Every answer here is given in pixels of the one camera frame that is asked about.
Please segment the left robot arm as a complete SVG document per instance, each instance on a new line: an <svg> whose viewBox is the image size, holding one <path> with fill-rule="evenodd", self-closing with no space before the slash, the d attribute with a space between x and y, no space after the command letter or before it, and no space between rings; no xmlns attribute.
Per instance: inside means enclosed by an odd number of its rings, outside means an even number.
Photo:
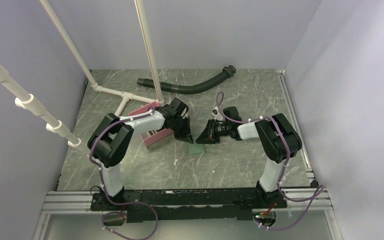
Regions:
<svg viewBox="0 0 384 240"><path fill-rule="evenodd" d="M150 106L144 113L131 116L109 113L102 119L87 147L90 161L98 166L100 189L106 193L103 202L109 209L117 210L124 203L120 166L132 138L149 131L170 129L177 141L192 144L188 111L186 103L174 98L165 106Z"/></svg>

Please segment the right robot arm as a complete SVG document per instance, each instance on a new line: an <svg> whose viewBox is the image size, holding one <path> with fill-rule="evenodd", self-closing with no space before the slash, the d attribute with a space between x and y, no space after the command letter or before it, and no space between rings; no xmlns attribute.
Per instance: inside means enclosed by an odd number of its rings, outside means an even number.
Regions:
<svg viewBox="0 0 384 240"><path fill-rule="evenodd" d="M287 117L277 113L271 117L245 123L235 106L222 110L223 120L210 119L197 137L198 144L218 144L221 137L229 136L236 141L259 139L268 157L263 174L257 182L256 203L269 207L280 196L279 187L288 161L302 149L303 143Z"/></svg>

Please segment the mint green card holder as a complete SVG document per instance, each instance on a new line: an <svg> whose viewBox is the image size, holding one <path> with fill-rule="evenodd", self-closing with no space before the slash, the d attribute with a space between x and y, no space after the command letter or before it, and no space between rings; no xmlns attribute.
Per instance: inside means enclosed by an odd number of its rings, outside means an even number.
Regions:
<svg viewBox="0 0 384 240"><path fill-rule="evenodd" d="M188 144L188 153L190 155L196 155L196 154L205 154L206 149L204 144L197 144L197 143L189 143Z"/></svg>

